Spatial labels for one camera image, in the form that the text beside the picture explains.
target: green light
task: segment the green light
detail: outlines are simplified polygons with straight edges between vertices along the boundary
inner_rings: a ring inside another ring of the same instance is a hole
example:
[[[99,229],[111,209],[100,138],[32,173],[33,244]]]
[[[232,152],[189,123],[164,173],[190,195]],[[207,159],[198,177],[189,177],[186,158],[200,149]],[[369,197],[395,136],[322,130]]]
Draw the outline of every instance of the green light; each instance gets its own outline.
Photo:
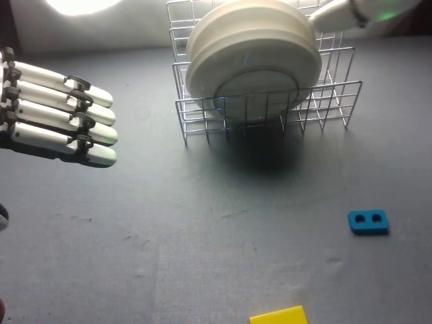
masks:
[[[395,18],[397,15],[398,13],[394,11],[383,12],[381,15],[378,16],[378,21],[382,22],[384,20],[390,20],[392,18]]]

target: white wall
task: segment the white wall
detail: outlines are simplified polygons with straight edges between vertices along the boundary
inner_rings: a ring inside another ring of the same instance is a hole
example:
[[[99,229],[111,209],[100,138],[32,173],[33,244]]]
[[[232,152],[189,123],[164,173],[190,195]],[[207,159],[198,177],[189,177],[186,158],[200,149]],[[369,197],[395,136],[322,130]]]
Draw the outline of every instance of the white wall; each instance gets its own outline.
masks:
[[[94,15],[74,17],[61,15],[45,0],[12,0],[11,4],[26,53],[166,47],[171,44],[166,0],[123,0]],[[352,30],[347,35],[379,36],[385,26]]]

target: stack of dishes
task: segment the stack of dishes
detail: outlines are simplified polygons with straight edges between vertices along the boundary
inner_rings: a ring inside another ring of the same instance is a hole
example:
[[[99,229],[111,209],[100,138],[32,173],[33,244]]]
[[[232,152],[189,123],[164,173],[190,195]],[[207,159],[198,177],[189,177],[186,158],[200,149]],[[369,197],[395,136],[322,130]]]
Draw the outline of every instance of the stack of dishes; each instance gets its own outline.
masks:
[[[237,0],[214,9],[192,31],[186,55],[192,98],[226,97],[198,104],[239,122],[260,122],[295,107],[321,72],[312,26],[280,0]],[[270,102],[257,95],[279,91],[290,94]],[[248,97],[247,111],[244,95],[257,95]]]

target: yellow block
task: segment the yellow block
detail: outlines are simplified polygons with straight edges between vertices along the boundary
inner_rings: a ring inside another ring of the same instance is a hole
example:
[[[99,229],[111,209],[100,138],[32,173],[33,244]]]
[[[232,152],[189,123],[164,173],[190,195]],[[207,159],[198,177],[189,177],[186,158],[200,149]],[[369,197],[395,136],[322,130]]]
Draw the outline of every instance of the yellow block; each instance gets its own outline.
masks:
[[[308,324],[301,306],[251,317],[249,322],[250,324]]]

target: round hole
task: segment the round hole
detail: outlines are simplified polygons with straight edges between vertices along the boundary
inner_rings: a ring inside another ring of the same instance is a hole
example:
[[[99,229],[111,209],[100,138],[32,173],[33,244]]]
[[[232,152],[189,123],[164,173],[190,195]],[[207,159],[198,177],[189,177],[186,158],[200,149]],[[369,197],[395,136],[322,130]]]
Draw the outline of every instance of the round hole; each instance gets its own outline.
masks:
[[[379,215],[379,214],[373,214],[372,215],[372,221],[374,223],[381,223],[381,215]]]
[[[363,215],[357,215],[356,216],[356,222],[357,223],[364,223],[365,222],[365,216],[363,216]]]

